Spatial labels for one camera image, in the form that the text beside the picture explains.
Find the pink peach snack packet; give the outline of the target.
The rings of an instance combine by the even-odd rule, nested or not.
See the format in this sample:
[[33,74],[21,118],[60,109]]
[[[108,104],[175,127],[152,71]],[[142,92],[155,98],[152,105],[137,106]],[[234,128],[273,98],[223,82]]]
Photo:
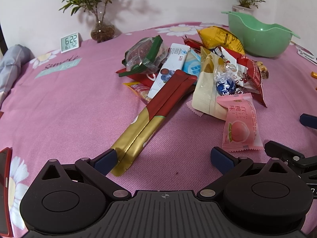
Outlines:
[[222,149],[227,152],[263,150],[252,95],[219,96],[217,103],[227,109]]

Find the long red gold snack pack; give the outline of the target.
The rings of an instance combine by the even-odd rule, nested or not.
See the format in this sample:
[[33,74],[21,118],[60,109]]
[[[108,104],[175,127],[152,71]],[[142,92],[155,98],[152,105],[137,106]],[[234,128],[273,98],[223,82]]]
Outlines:
[[111,147],[118,158],[111,170],[114,176],[121,176],[128,170],[173,107],[192,90],[196,80],[196,76],[177,70],[143,108]]

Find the red white snack bag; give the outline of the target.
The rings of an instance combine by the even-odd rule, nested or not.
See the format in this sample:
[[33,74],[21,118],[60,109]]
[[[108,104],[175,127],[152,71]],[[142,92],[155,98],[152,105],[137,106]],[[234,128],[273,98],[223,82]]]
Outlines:
[[241,87],[244,92],[252,93],[254,99],[267,107],[264,101],[262,75],[257,63],[228,48],[221,47],[221,53],[228,71],[233,74],[236,85]]

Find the cream yellow snack pouch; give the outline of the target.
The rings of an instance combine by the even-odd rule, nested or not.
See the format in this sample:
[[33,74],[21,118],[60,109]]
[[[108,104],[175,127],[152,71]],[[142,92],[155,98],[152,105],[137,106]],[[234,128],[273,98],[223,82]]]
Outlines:
[[192,97],[192,107],[202,113],[220,120],[226,120],[227,109],[217,103],[219,96],[214,80],[216,71],[225,71],[225,64],[221,57],[207,48],[201,47],[201,72]]

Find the blue candy ball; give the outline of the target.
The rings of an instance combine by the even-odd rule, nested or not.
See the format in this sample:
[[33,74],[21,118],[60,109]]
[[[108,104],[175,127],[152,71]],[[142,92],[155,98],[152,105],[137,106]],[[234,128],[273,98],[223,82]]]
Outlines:
[[236,83],[233,80],[231,70],[223,70],[220,67],[215,70],[214,80],[217,93],[221,96],[234,95],[236,91]]

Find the red snack packet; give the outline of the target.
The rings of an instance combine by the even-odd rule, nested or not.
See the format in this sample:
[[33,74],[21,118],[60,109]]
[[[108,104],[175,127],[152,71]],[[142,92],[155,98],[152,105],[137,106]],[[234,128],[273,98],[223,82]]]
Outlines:
[[140,82],[143,85],[151,88],[157,76],[158,76],[158,73],[150,74],[150,75],[133,74],[133,75],[128,75],[127,77],[132,79],[133,82]]

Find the light blue cracker packet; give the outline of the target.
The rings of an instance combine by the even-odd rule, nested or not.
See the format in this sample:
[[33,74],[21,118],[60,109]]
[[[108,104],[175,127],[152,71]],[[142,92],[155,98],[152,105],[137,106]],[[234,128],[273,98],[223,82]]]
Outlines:
[[201,56],[193,49],[189,50],[183,64],[182,71],[190,75],[195,75],[197,78],[199,77],[201,72]]

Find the white blue snack box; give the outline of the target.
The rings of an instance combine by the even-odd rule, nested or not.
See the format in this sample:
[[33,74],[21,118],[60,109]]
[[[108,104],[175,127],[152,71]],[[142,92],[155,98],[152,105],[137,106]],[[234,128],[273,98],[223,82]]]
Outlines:
[[173,43],[169,50],[169,55],[166,62],[159,71],[156,80],[154,81],[148,93],[149,98],[154,96],[161,90],[161,88],[170,80],[176,70],[181,70],[190,46]]

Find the green clear snack bag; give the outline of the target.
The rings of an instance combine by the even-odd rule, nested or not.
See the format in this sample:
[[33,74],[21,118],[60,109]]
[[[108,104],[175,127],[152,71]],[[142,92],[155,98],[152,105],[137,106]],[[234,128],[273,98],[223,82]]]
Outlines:
[[160,35],[143,38],[125,52],[125,70],[119,77],[133,74],[155,74],[168,56],[168,47]]

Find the yellow chip bag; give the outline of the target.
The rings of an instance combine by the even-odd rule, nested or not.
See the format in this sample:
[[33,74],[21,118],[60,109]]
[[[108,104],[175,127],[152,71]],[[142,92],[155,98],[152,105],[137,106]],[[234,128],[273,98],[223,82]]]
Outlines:
[[230,31],[223,29],[222,27],[210,26],[197,30],[197,32],[202,44],[208,49],[222,46],[245,55],[245,50],[240,40]]

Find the orange small snack packet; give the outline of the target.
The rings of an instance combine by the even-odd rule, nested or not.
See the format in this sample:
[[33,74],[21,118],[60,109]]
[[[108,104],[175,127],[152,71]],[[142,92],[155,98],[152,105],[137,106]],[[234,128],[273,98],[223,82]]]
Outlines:
[[145,104],[148,104],[152,99],[148,97],[150,87],[140,82],[124,83],[129,89],[131,89]]

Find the white metal clip tool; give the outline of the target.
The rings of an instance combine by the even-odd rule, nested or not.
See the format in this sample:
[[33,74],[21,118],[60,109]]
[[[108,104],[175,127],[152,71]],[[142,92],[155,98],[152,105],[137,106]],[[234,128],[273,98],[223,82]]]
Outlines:
[[298,50],[298,55],[305,58],[306,60],[309,60],[313,64],[317,65],[316,56],[313,55],[310,51],[302,47],[298,47],[297,50]]

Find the green plastic bowl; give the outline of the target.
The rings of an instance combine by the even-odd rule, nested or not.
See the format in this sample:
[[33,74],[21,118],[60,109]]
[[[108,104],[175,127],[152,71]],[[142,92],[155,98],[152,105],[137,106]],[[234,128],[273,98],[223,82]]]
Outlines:
[[228,16],[229,30],[240,40],[244,50],[256,57],[280,56],[297,34],[279,24],[266,24],[254,16],[234,11],[224,11]]

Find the white digital clock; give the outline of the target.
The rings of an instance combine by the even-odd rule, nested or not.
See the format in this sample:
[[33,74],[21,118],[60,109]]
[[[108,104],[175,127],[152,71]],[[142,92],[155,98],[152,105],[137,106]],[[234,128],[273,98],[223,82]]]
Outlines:
[[61,53],[66,53],[77,49],[80,47],[79,44],[79,33],[75,32],[73,34],[64,36],[60,39],[60,51]]

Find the light blue folded cloth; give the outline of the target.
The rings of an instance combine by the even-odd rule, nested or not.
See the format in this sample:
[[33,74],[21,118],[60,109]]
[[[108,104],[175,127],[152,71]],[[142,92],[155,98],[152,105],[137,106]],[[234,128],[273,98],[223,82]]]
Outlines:
[[31,55],[30,49],[22,45],[10,47],[4,54],[0,65],[1,105],[21,74],[21,67],[31,60]]

